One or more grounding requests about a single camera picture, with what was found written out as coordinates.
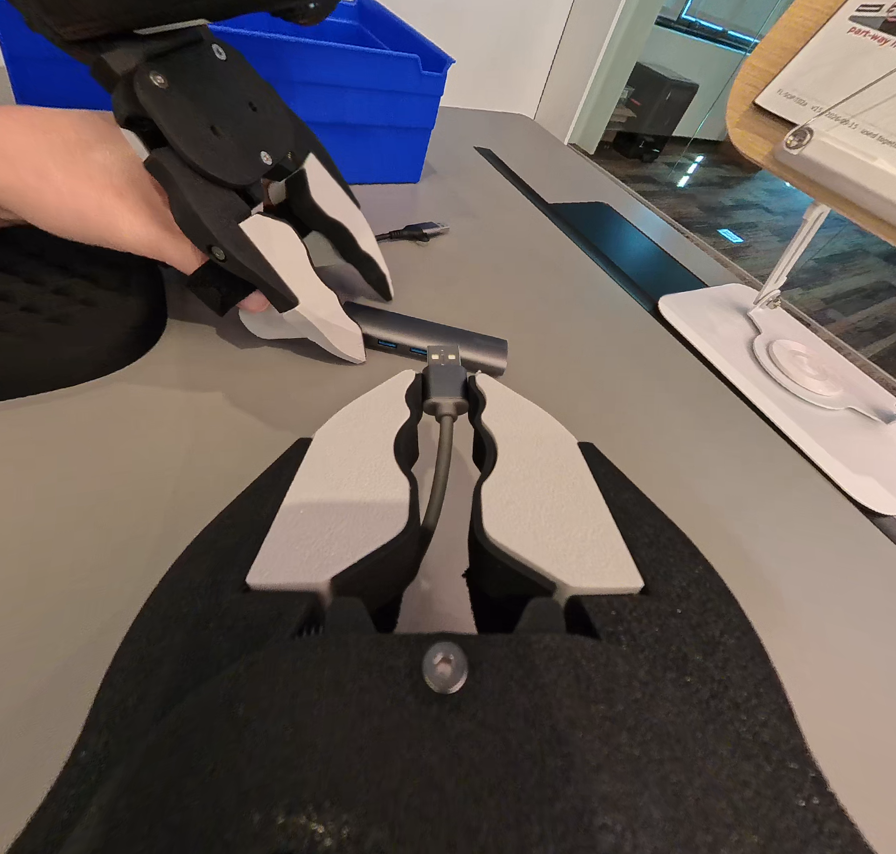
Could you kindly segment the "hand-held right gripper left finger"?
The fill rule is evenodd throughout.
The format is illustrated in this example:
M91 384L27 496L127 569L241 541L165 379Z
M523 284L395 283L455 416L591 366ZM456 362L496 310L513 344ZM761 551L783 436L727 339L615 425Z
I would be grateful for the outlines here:
M406 369L315 432L245 578L253 591L392 599L420 532L421 376Z

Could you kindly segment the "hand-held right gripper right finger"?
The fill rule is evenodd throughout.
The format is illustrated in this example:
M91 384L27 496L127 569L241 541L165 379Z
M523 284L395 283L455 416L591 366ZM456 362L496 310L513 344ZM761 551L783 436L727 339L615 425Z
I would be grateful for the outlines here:
M491 595L640 593L644 579L575 436L499 380L469 380L480 478L474 540Z

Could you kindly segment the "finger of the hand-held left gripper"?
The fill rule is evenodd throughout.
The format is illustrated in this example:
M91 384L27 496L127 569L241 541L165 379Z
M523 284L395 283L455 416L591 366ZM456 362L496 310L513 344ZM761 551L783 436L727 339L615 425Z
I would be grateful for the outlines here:
M299 234L286 222L266 215L251 216L240 229L297 298L295 307L278 311L273 295L267 295L270 305L265 311L240 311L244 326L259 339L307 339L330 355L353 365L363 364L363 333L316 273Z
M320 159L306 159L286 182L289 215L318 233L384 302L394 297L391 274L367 219Z

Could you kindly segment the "blue plastic bin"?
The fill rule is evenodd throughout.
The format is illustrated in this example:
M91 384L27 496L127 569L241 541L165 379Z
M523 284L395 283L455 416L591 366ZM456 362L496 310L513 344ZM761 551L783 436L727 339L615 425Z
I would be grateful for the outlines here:
M416 184L454 59L376 0L318 26L266 13L213 24L319 138L350 185Z

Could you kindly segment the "dark grey usb hub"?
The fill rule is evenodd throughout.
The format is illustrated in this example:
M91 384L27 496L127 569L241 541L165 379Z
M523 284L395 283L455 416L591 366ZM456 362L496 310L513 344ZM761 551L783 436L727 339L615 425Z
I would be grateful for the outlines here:
M363 303L346 301L343 309L361 329L368 349L425 362L429 347L456 346L468 371L493 377L501 377L506 372L508 342L505 339Z

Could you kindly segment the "person's left hand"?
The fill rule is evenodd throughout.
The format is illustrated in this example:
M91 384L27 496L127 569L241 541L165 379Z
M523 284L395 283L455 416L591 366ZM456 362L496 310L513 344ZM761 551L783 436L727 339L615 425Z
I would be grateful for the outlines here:
M1 107L1 226L32 226L186 276L209 260L110 113Z

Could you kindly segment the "black textured cushion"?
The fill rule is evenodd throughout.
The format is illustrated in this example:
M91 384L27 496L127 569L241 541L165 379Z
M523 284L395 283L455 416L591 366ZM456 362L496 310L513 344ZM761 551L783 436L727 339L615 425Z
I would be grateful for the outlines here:
M167 320L155 262L33 227L2 229L2 401L122 370L151 351Z

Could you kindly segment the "white stand with wooden board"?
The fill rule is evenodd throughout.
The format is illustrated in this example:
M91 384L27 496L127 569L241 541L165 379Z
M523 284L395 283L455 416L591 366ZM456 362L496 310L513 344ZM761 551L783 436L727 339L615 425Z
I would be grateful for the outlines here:
M894 521L894 394L793 316L792 269L832 211L894 244L894 162L814 136L756 98L847 0L795 0L735 77L727 127L751 162L811 198L797 232L755 291L743 284L670 293L665 321L850 499Z

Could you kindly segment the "black low cabinet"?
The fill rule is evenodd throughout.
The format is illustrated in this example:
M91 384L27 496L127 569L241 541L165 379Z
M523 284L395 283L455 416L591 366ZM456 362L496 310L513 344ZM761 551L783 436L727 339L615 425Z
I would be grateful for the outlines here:
M673 137L699 84L662 66L637 62L625 87L622 106L629 113L611 147L628 159L652 163Z

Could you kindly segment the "printed instruction sheet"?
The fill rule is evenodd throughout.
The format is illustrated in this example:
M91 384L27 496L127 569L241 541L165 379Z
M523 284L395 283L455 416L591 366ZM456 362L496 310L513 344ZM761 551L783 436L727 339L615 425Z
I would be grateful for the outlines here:
M894 162L895 0L847 0L756 106L814 136Z

